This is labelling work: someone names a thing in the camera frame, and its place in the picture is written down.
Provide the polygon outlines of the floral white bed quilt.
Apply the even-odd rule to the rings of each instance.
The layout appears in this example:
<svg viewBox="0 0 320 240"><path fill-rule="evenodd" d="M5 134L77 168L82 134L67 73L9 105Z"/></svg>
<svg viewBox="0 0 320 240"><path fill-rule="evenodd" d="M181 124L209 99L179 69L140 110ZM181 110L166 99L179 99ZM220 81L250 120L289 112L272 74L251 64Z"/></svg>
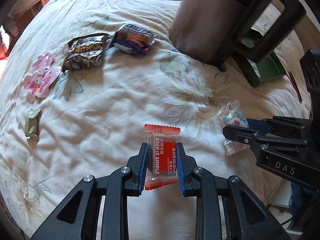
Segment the floral white bed quilt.
<svg viewBox="0 0 320 240"><path fill-rule="evenodd" d="M87 174L102 177L126 164L146 140L145 124L176 126L178 140L197 163L221 177L239 176L263 201L281 179L255 165L244 150L227 156L217 112L238 100L252 119L308 118L310 94L299 60L304 51L295 33L276 48L292 72L251 87L233 60L227 70L201 63L173 47L168 31L181 0L50 0L26 27L1 76L1 193L9 217L28 239ZM144 56L113 48L102 67L61 75L44 100L30 103L23 87L40 55L65 59L78 36L132 23L156 33ZM27 139L27 112L39 108L39 141Z"/></svg>

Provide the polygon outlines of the red keep it simple snack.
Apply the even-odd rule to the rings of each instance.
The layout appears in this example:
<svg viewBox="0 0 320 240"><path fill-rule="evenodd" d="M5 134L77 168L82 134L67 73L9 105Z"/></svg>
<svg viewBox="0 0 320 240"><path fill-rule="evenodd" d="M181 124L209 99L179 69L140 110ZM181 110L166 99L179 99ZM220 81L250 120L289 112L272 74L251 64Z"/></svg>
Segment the red keep it simple snack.
<svg viewBox="0 0 320 240"><path fill-rule="evenodd" d="M180 128L145 124L144 132L148 136L148 175L144 189L176 184L176 144Z"/></svg>

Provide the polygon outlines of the green storage box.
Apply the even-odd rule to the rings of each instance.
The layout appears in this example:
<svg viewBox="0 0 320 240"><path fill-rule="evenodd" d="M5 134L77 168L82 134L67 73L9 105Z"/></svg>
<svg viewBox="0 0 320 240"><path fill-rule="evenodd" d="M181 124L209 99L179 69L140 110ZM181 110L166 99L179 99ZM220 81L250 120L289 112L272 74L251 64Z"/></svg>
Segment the green storage box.
<svg viewBox="0 0 320 240"><path fill-rule="evenodd" d="M286 71L274 51L259 62L253 62L237 52L233 54L233 59L252 87L286 75Z"/></svg>

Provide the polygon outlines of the white pink cartoon candy packet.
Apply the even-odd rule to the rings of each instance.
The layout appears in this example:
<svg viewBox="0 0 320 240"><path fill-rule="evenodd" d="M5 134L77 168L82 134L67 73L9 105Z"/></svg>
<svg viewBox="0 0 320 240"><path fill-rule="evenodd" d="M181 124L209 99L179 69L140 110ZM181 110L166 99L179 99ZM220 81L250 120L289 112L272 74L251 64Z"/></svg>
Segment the white pink cartoon candy packet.
<svg viewBox="0 0 320 240"><path fill-rule="evenodd" d="M217 118L221 124L221 128L224 128L227 125L249 128L248 122L240 109L238 100L229 102L227 105L223 106L217 113ZM229 139L225 139L224 146L227 156L236 154L248 148L246 144Z"/></svg>

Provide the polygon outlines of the dark brown cereal snack bag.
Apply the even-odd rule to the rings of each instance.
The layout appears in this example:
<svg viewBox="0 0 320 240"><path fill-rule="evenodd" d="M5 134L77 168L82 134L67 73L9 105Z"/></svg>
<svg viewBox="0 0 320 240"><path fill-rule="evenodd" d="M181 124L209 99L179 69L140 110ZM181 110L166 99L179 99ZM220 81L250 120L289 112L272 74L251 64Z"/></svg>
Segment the dark brown cereal snack bag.
<svg viewBox="0 0 320 240"><path fill-rule="evenodd" d="M102 66L109 38L107 33L96 33L70 40L61 71L65 73Z"/></svg>

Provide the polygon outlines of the olive green snack packet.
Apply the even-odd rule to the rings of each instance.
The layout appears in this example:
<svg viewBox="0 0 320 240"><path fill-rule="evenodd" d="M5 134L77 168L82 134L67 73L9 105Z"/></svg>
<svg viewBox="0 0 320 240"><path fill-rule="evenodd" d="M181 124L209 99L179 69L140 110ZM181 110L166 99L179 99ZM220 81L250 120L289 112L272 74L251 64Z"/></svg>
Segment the olive green snack packet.
<svg viewBox="0 0 320 240"><path fill-rule="evenodd" d="M33 139L36 142L39 141L38 136L38 117L41 113L39 108L30 109L25 117L25 124L24 124L24 134L27 139Z"/></svg>

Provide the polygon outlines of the pink cartoon character snack bag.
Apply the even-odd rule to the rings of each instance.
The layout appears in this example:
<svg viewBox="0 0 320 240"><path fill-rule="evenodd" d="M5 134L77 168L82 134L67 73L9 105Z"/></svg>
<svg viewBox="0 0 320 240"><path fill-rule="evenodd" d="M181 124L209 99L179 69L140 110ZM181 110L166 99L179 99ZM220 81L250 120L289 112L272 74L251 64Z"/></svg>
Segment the pink cartoon character snack bag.
<svg viewBox="0 0 320 240"><path fill-rule="evenodd" d="M54 57L50 53L40 55L33 64L34 73L24 78L23 86L30 103L36 98L45 99L49 95L49 87L60 75L61 67L53 66Z"/></svg>

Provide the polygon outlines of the red framed phone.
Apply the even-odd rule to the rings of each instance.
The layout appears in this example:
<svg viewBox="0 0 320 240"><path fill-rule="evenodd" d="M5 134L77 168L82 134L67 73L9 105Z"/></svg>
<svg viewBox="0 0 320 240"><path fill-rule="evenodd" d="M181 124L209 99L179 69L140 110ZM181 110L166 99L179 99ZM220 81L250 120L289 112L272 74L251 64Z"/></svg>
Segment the red framed phone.
<svg viewBox="0 0 320 240"><path fill-rule="evenodd" d="M294 78L293 74L292 74L291 72L288 72L288 73L287 73L287 76L288 76L288 78L289 78L289 80L290 80L290 82L291 82L294 90L295 90L296 93L297 93L297 97L298 97L299 102L302 103L302 101L303 101L303 100L302 100L302 96L301 96L301 94L300 94L298 85L297 85L297 83L296 83L296 81L295 81L295 78Z"/></svg>

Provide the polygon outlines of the blue white chocolate wafer pack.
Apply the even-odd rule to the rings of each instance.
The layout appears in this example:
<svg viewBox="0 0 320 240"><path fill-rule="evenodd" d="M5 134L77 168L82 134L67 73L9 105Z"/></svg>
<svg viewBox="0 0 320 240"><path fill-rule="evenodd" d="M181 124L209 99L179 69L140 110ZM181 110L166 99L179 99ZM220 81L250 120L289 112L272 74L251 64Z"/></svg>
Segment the blue white chocolate wafer pack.
<svg viewBox="0 0 320 240"><path fill-rule="evenodd" d="M148 29L125 23L112 37L109 49L116 47L131 55L145 55L155 43L156 34Z"/></svg>

